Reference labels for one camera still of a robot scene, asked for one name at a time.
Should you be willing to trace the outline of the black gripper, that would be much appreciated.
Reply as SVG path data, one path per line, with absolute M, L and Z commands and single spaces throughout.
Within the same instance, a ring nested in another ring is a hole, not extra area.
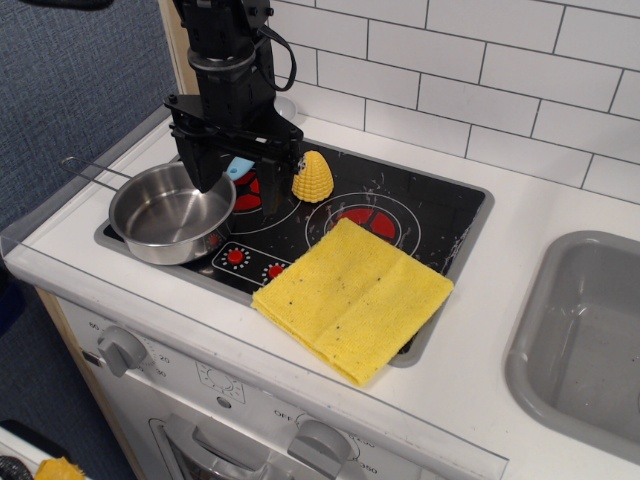
M 302 161 L 302 131 L 278 115 L 277 91 L 295 79 L 291 63 L 288 83 L 276 83 L 271 54 L 227 58 L 188 56 L 199 93 L 170 95 L 172 136 L 193 186 L 206 193 L 220 180 L 230 155 L 257 163 L 264 215 L 275 215 L 290 196 L 294 173 Z

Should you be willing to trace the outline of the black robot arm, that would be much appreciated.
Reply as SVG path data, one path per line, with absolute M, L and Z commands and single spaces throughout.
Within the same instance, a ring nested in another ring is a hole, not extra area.
M 303 153 L 302 131 L 275 109 L 272 45 L 288 43 L 267 24 L 267 1 L 177 1 L 188 33 L 196 95 L 170 95 L 171 134 L 194 187 L 206 193 L 231 158 L 255 164 L 264 215 L 289 196 Z

